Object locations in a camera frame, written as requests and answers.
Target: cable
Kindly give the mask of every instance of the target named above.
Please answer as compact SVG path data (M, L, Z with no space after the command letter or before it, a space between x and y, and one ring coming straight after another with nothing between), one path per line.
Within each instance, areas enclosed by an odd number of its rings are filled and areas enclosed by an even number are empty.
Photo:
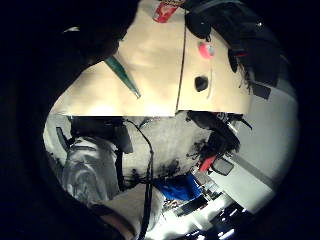
M148 230L150 213L151 213L151 201L152 201L152 188L153 188L153 148L149 139L143 134L143 132L139 129L139 127L132 121L125 119L124 121L131 123L142 135L142 137L146 140L150 148L150 159L147 167L147 176L146 176L146 192L144 195L144 212L141 224L141 231L138 237L138 240L143 240L146 232Z

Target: blue cloth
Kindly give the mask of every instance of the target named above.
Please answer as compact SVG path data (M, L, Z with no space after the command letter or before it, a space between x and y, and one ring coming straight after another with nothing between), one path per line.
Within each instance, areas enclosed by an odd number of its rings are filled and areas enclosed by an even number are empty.
M167 180L156 179L154 186L169 200L190 201L201 195L200 186L190 173Z

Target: floor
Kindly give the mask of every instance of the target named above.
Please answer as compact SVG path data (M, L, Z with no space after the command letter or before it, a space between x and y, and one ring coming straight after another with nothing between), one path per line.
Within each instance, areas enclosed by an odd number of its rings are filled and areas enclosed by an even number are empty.
M126 119L136 125L142 125L141 131L150 140L154 150L155 176L165 175L165 170L175 163L178 165L176 175L189 171L198 158L186 155L193 155L196 152L195 143L207 140L210 134L208 130L197 127L192 121L186 121L185 111L175 117L148 118L148 122L145 117ZM149 147L132 124L126 122L125 125L131 138L133 153L123 155L123 175L125 178L131 178L132 170L136 169L140 176L144 176L150 158ZM64 165L67 154L59 143L56 127L61 127L64 135L70 138L71 126L66 116L52 114L47 119L44 131L47 151Z

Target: green pen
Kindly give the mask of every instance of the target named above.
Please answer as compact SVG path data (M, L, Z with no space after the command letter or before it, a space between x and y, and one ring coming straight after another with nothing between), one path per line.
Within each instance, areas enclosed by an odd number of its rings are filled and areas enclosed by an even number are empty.
M138 88L130 80L124 67L114 56L105 59L104 62L121 79L121 81L131 90L131 92L133 92L134 95L136 95L137 98L141 97L141 94Z

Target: table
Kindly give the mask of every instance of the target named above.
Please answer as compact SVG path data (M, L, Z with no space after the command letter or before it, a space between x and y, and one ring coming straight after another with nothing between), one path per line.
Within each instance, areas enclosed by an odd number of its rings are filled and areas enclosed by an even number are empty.
M184 42L184 12L177 9L168 23L152 20L158 1L143 0L115 57L124 65L142 96L137 99L104 62L85 70L59 97L52 114L75 116L174 116L177 110L247 113L251 95L243 78L233 73L228 46L213 32L215 56L204 60L198 53L200 39L186 32L181 91L180 73ZM198 93L194 78L211 76L211 96Z

